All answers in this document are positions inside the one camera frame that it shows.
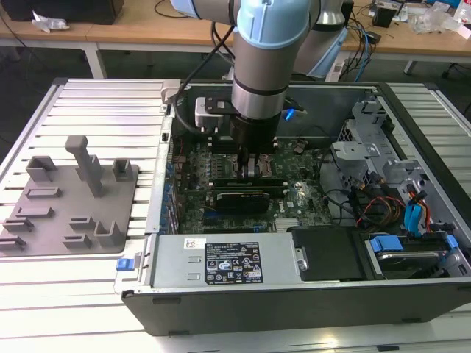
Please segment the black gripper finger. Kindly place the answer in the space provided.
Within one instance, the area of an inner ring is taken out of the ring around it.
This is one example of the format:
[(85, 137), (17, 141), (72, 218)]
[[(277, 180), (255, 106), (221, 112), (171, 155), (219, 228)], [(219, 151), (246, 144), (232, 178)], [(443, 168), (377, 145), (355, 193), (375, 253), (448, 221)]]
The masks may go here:
[(247, 169), (250, 153), (247, 147), (239, 145), (237, 153), (237, 178), (243, 180), (247, 178)]

